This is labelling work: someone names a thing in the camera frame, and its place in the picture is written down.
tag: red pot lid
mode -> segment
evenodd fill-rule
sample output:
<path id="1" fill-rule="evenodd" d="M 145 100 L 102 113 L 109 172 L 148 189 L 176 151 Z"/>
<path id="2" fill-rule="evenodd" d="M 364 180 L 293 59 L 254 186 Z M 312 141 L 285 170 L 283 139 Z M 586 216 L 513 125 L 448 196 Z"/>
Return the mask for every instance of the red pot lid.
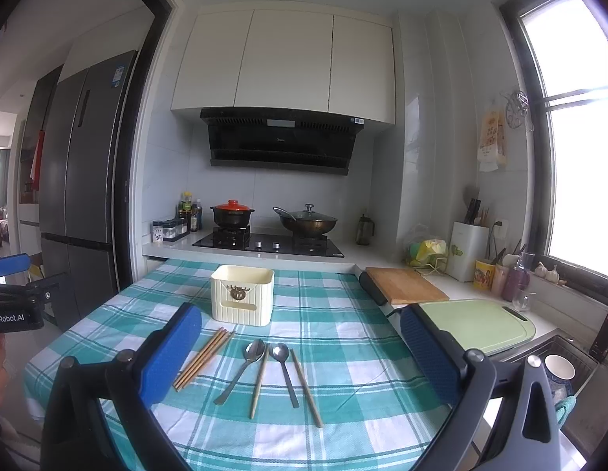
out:
<path id="1" fill-rule="evenodd" d="M 228 200 L 227 203 L 217 205 L 215 209 L 224 209 L 226 211 L 251 211 L 247 205 L 241 205 L 238 200 Z"/>

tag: electrical outlet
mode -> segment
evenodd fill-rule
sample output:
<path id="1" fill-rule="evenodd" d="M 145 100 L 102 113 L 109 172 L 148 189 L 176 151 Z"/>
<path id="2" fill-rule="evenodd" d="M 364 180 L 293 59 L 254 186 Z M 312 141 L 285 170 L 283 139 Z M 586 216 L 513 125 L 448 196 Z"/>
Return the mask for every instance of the electrical outlet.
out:
<path id="1" fill-rule="evenodd" d="M 502 221 L 503 225 L 502 226 L 497 225 L 494 227 L 494 239 L 504 240 L 507 237 L 507 229 L 509 228 L 509 221 L 499 220 L 499 219 L 496 219 L 496 221 Z"/>

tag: garlic bulb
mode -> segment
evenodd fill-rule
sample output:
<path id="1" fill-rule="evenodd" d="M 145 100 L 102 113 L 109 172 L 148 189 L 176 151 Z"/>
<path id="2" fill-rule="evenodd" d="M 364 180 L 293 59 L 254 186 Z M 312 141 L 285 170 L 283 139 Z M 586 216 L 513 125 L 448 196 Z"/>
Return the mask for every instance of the garlic bulb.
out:
<path id="1" fill-rule="evenodd" d="M 546 273 L 548 272 L 548 269 L 546 267 L 544 267 L 544 264 L 542 264 L 542 262 L 539 262 L 539 265 L 535 268 L 535 275 L 539 276 L 540 278 L 546 278 Z"/>
<path id="2" fill-rule="evenodd" d="M 559 273 L 557 272 L 557 266 L 553 270 L 549 270 L 546 273 L 546 279 L 551 283 L 557 283 L 559 281 Z"/>

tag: green cutting board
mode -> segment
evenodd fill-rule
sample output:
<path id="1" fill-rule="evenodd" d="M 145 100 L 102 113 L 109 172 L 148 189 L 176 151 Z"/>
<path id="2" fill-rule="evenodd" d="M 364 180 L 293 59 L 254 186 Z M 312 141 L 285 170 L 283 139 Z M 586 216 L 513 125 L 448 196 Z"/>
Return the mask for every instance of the green cutting board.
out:
<path id="1" fill-rule="evenodd" d="M 535 335 L 533 322 L 526 317 L 526 320 L 516 317 L 502 305 L 488 299 L 419 305 L 439 329 L 448 331 L 465 350 L 481 349 L 492 355 L 531 340 Z"/>

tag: gray refrigerator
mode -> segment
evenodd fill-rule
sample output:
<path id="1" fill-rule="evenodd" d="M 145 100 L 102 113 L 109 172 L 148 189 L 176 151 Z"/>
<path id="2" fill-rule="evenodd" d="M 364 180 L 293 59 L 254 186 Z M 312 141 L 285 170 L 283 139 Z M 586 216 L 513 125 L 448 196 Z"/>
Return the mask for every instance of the gray refrigerator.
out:
<path id="1" fill-rule="evenodd" d="M 119 291 L 112 238 L 117 135 L 135 51 L 58 83 L 40 167 L 42 264 L 66 272 L 73 292 L 53 302 L 66 330 Z"/>

